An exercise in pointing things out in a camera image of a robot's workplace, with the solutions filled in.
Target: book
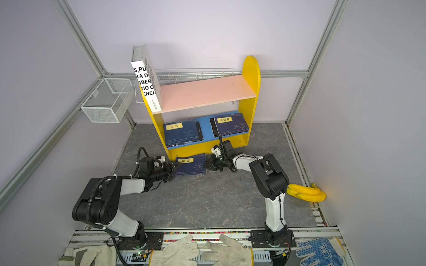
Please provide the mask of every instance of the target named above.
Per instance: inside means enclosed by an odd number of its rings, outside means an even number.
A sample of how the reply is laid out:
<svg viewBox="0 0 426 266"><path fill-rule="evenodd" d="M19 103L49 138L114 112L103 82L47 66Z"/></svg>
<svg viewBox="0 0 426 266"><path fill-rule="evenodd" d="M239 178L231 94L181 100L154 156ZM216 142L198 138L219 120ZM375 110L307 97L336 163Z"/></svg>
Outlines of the book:
<svg viewBox="0 0 426 266"><path fill-rule="evenodd" d="M161 111L161 86L146 45L133 47L131 64L141 93L145 96L145 104L148 104L152 112Z"/></svg>
<svg viewBox="0 0 426 266"><path fill-rule="evenodd" d="M226 136L249 131L247 122L245 122L242 113L215 116L210 119L210 124L215 137L219 137L219 135Z"/></svg>
<svg viewBox="0 0 426 266"><path fill-rule="evenodd" d="M204 140L200 122L194 119L163 125L167 147Z"/></svg>
<svg viewBox="0 0 426 266"><path fill-rule="evenodd" d="M176 162L182 163L182 165L177 168L175 176L207 173L207 169L204 167L206 163L205 153L185 158L176 157Z"/></svg>

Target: yellow banana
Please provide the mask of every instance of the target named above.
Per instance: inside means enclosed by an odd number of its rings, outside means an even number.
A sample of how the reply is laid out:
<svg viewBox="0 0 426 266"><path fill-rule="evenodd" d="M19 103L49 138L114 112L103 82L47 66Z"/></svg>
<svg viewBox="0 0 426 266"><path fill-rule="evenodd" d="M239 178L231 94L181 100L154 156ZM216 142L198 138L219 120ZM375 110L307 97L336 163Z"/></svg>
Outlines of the yellow banana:
<svg viewBox="0 0 426 266"><path fill-rule="evenodd" d="M319 188L308 188L306 186L296 185L296 184L290 184L288 187L298 193L306 193L306 194L319 194L320 189Z"/></svg>
<svg viewBox="0 0 426 266"><path fill-rule="evenodd" d="M305 201L321 202L326 199L327 195L320 191L319 194L299 193L297 194L297 197Z"/></svg>
<svg viewBox="0 0 426 266"><path fill-rule="evenodd" d="M292 190L292 189L287 189L287 194L289 194L290 196L293 196L293 197L299 198L299 197L297 196L298 192L297 192L297 191L294 191L294 190Z"/></svg>

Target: blue dotted glove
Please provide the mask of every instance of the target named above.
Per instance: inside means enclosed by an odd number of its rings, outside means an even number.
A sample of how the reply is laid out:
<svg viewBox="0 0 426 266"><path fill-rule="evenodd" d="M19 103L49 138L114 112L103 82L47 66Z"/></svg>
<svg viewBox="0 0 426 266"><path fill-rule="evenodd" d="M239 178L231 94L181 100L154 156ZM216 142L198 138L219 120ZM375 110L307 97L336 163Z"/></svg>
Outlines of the blue dotted glove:
<svg viewBox="0 0 426 266"><path fill-rule="evenodd" d="M296 250L298 257L306 257L301 262L301 266L344 266L346 265L343 256L345 250L340 245L337 238L328 240L326 238L317 238L306 242L297 242L297 247L303 248Z"/></svg>

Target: bookshelf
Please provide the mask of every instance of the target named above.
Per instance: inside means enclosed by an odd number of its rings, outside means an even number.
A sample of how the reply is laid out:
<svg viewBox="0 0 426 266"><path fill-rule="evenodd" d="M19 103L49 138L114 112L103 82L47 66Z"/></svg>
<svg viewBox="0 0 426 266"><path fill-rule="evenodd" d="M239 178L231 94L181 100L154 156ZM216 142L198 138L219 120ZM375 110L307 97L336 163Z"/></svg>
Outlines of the bookshelf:
<svg viewBox="0 0 426 266"><path fill-rule="evenodd" d="M239 100L238 111L243 114L250 130L249 132L223 137L223 140L229 140L234 148L238 148L248 145L259 91L259 64L254 56L247 56L244 61L242 75L162 86L162 110L153 113L148 105L145 106L169 159L175 160L176 157L189 157L200 153L211 153L210 149L219 144L219 138L213 136L209 118L217 114L197 118L200 121L203 132L203 141L167 148L164 141L164 120L161 115L162 113Z"/></svg>

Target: yellow bottom panel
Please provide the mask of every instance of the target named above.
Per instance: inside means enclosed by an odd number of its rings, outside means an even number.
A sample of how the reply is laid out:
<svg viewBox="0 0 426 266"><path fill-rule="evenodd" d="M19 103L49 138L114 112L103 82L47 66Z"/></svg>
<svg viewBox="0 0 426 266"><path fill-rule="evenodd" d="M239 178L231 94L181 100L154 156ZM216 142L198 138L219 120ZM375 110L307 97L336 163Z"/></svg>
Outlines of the yellow bottom panel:
<svg viewBox="0 0 426 266"><path fill-rule="evenodd" d="M244 141L244 136L247 134L224 137L223 141L229 140L232 144L232 147L234 148L247 146L247 143ZM219 145L219 140L212 140L209 142L198 143L191 146L171 149L168 150L169 159L174 161L176 160L176 157L189 157L201 153L210 154L212 153L211 148L213 148L215 145Z"/></svg>

